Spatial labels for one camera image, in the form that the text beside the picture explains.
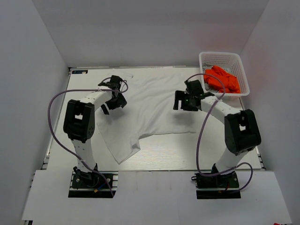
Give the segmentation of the white t shirt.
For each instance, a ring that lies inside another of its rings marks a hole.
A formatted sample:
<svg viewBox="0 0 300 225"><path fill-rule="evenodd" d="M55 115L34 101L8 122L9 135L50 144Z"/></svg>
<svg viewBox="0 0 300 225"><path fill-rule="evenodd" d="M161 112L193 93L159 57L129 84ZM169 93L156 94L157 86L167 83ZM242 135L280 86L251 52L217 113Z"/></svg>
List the white t shirt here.
<svg viewBox="0 0 300 225"><path fill-rule="evenodd" d="M128 90L123 94L127 104L111 110L108 115L98 109L96 122L107 149L118 164L141 149L142 138L200 130L201 113L173 109L175 92L186 89L186 80L195 80L192 73L142 75L113 70L108 73L112 75L127 81Z"/></svg>

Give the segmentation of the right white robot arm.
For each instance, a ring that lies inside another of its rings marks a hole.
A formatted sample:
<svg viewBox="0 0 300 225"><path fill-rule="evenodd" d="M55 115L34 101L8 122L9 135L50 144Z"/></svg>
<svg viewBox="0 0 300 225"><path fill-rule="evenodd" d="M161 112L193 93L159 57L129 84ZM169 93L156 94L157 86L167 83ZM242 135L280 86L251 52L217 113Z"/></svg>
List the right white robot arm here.
<svg viewBox="0 0 300 225"><path fill-rule="evenodd" d="M204 92L199 80L185 81L186 90L175 91L174 110L206 112L196 145L196 167L200 171L200 143L208 117L211 115L224 125L226 149L213 165L211 174L199 173L204 177L227 175L240 167L241 159L261 144L261 135L252 110L238 110L211 92Z"/></svg>

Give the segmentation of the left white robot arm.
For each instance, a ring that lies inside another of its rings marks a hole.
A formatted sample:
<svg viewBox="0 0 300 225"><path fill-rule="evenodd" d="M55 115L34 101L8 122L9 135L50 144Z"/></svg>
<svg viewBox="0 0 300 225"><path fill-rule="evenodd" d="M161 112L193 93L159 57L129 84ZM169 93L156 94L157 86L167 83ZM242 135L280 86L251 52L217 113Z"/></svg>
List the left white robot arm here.
<svg viewBox="0 0 300 225"><path fill-rule="evenodd" d="M86 97L68 101L63 131L71 140L75 154L79 157L78 166L74 168L76 173L87 176L98 169L91 146L91 138L95 132L95 112L100 109L108 115L110 110L123 108L127 104L121 90L123 85L126 85L125 80L112 75Z"/></svg>

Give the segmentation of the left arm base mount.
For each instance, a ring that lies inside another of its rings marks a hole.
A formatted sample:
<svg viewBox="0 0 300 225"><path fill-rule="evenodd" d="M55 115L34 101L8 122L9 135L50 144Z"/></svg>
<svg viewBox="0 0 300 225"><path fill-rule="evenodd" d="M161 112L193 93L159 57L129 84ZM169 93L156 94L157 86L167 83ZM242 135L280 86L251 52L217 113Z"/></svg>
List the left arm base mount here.
<svg viewBox="0 0 300 225"><path fill-rule="evenodd" d="M74 167L68 198L113 198L118 185L118 172L103 172L103 176L105 178L97 173L82 172Z"/></svg>

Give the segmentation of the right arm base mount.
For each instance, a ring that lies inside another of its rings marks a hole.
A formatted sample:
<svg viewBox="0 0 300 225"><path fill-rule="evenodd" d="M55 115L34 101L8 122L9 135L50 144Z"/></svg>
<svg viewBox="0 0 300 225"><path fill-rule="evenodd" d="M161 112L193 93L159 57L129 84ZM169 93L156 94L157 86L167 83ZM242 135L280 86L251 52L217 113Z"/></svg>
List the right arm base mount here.
<svg viewBox="0 0 300 225"><path fill-rule="evenodd" d="M191 177L195 182L198 200L240 199L240 186L236 172L213 177L204 177L195 173Z"/></svg>

